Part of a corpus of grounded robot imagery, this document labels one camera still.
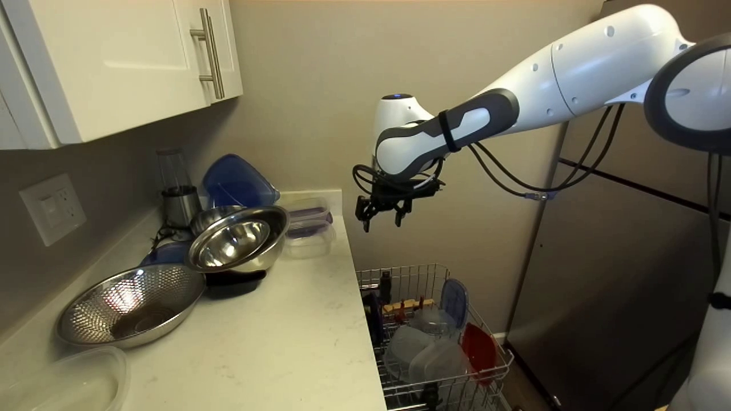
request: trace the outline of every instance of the stainless steel bowl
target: stainless steel bowl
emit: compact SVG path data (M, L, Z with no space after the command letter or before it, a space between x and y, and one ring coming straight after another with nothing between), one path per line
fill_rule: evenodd
M275 265L288 212L280 205L222 215L190 248L190 265L207 275L258 275Z
M203 291L207 277L186 265L127 269L80 293L58 333L80 348L140 348L175 332Z

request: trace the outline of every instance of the white countertop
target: white countertop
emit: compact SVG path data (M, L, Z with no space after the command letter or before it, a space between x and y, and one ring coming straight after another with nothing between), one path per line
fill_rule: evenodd
M63 293L0 354L29 353L23 340L49 333L67 301ZM127 354L123 411L386 409L341 210L327 257L283 253L258 291L202 299L175 333Z

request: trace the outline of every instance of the stainless steel refrigerator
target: stainless steel refrigerator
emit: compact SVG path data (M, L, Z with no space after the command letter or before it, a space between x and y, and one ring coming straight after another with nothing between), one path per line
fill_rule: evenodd
M596 121L568 126L556 179ZM645 411L683 382L716 284L707 160L629 107L606 162L544 205L508 345L553 409Z

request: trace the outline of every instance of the dishwasher rack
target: dishwasher rack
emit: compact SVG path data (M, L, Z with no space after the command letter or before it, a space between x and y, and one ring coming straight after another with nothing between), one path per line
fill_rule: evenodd
M394 321L394 315L381 314L386 333L385 333L385 344L376 345L386 406L399 411L412 411L412 409L503 411L506 409L503 384L512 368L514 354L503 350L497 344L495 344L497 366L488 370L466 368L460 376L427 380L427 382L400 382L386 373L385 350L389 345L389 338L399 332L403 321L415 315L420 306L439 304L441 285L451 280L451 272L439 265L403 265L403 268L362 269L359 272L362 296L367 298L368 293L385 293L385 280L389 280L386 299L399 301L400 306L399 321ZM468 323L482 329L492 338L484 321L477 314L468 310Z

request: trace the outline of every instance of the electrical outlet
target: electrical outlet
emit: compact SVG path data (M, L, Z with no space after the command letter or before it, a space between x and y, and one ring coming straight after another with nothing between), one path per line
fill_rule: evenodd
M22 199L47 248L87 223L68 175L23 191Z

